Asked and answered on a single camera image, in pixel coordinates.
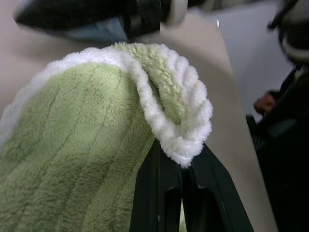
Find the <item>beige surface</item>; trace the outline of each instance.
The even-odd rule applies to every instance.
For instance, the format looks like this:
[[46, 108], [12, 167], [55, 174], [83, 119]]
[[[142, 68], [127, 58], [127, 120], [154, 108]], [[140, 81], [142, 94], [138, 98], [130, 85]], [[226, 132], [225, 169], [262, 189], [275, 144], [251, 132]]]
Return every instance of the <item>beige surface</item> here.
[[[11, 16], [16, 3], [1, 2], [0, 114], [46, 63], [95, 46], [23, 31]], [[163, 30], [161, 37], [165, 44], [189, 59], [207, 85], [214, 106], [213, 132], [207, 145], [229, 170], [254, 231], [276, 232], [221, 34], [206, 19], [188, 15], [180, 28]]]

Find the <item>towel fold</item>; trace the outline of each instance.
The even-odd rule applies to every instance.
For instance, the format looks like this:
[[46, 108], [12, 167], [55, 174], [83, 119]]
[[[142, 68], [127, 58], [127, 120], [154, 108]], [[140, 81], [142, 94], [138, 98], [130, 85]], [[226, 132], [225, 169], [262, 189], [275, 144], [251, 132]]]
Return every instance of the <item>towel fold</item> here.
[[0, 120], [0, 230], [128, 231], [155, 138], [190, 166], [212, 106], [165, 45], [88, 48], [50, 63]]

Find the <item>microfiber cloth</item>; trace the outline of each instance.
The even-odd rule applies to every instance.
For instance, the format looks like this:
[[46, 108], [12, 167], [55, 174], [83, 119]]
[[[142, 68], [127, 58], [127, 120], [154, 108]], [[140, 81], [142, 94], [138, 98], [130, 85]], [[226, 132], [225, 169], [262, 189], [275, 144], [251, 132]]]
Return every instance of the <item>microfiber cloth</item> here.
[[211, 115], [197, 71], [165, 45], [88, 48], [50, 63], [0, 120], [0, 231], [127, 232], [155, 138], [187, 168]]

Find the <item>towel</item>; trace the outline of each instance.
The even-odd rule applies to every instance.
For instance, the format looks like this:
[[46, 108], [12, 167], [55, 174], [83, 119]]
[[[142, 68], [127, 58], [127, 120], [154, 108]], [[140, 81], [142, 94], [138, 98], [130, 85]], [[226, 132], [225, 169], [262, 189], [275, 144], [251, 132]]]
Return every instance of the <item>towel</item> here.
[[155, 138], [187, 168], [211, 115], [197, 71], [165, 45], [88, 48], [50, 63], [0, 120], [0, 231], [127, 232]]

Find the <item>human hand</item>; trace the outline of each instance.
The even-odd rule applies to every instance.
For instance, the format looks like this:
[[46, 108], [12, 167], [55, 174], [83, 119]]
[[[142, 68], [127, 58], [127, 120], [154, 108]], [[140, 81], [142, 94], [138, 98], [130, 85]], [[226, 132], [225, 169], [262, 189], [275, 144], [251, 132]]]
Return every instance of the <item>human hand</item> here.
[[257, 113], [264, 116], [268, 113], [276, 104], [276, 100], [269, 93], [266, 93], [262, 98], [258, 99], [254, 103], [254, 109]]

